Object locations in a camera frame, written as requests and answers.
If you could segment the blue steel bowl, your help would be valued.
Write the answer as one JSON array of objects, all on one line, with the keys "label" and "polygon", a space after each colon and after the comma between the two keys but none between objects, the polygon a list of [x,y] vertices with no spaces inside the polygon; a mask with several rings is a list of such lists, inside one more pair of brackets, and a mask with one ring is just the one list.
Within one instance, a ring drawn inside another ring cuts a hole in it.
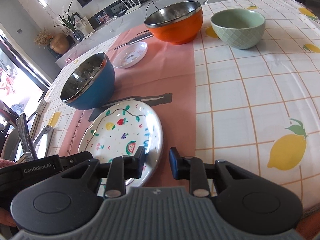
[{"label": "blue steel bowl", "polygon": [[115,71],[104,52],[82,62],[65,82],[60,99],[67,106],[88,110],[106,104],[114,93]]}]

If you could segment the brown round vase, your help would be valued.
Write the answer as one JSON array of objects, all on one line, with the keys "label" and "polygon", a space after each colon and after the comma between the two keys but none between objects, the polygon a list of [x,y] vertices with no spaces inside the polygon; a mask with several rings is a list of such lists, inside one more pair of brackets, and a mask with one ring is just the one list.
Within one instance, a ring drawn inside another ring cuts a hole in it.
[{"label": "brown round vase", "polygon": [[55,35],[50,41],[50,48],[58,54],[66,53],[70,48],[66,35],[63,33]]}]

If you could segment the potted plant blue vase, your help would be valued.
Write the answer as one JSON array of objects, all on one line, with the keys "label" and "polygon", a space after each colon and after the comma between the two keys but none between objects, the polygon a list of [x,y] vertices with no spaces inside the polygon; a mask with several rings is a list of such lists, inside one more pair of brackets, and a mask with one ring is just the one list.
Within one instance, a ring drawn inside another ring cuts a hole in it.
[{"label": "potted plant blue vase", "polygon": [[84,39],[85,36],[82,31],[76,28],[75,13],[70,13],[71,5],[72,2],[69,4],[68,9],[66,11],[63,11],[62,15],[59,15],[61,24],[56,25],[56,27],[63,26],[69,29],[73,33],[74,38],[80,42]]}]

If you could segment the orange steel bowl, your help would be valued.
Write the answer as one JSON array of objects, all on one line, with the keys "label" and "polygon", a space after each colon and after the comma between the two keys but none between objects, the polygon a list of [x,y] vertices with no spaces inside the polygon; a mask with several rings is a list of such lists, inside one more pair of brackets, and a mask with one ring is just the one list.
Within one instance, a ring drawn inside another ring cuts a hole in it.
[{"label": "orange steel bowl", "polygon": [[198,1],[174,3],[157,10],[144,21],[153,36],[173,45],[194,40],[203,24],[203,10]]}]

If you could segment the white fruit pattern plate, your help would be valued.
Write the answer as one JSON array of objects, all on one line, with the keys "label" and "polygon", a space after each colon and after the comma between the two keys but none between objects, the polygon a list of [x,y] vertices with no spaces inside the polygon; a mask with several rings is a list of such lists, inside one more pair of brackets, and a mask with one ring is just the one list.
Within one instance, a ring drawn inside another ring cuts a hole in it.
[{"label": "white fruit pattern plate", "polygon": [[127,188],[147,182],[163,150],[162,125],[156,112],[146,103],[129,100],[111,106],[95,118],[78,151],[88,151],[101,163],[110,163],[115,157],[134,155],[139,146],[146,152],[142,177],[127,180]]}]

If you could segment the white wifi router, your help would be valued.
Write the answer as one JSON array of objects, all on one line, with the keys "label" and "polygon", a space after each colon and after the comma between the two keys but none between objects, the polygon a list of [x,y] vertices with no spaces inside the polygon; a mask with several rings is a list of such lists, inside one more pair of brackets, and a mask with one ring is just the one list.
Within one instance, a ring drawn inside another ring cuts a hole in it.
[{"label": "white wifi router", "polygon": [[140,0],[121,0],[121,2],[126,7],[125,15],[139,9],[142,6]]}]

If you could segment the small white saucer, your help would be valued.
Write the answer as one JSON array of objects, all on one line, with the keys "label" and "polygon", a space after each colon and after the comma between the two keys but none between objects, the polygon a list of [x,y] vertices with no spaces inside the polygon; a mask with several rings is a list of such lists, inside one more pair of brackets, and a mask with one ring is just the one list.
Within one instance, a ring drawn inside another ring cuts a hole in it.
[{"label": "small white saucer", "polygon": [[146,42],[137,42],[121,51],[113,61],[114,68],[126,69],[141,61],[148,51]]}]

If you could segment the green ceramic bowl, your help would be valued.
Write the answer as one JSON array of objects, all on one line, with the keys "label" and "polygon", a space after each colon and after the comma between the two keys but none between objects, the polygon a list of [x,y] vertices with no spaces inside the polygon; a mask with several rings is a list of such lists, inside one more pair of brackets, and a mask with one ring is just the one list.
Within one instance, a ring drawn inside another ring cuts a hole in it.
[{"label": "green ceramic bowl", "polygon": [[218,38],[230,47],[245,50],[257,45],[266,27],[265,17],[248,9],[227,9],[215,13],[210,23]]}]

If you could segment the lemon checked tablecloth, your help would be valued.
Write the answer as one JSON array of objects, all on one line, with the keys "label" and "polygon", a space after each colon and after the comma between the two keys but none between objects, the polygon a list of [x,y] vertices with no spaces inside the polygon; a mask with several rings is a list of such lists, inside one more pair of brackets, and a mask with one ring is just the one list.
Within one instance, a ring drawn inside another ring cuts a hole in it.
[{"label": "lemon checked tablecloth", "polygon": [[[253,9],[263,39],[237,50],[208,34],[210,16]],[[225,159],[319,208],[319,23],[292,0],[238,0],[203,8],[193,42],[155,38],[135,66],[116,70],[112,100],[152,104],[163,127],[163,155],[147,186],[174,186],[169,148],[206,163]]]}]

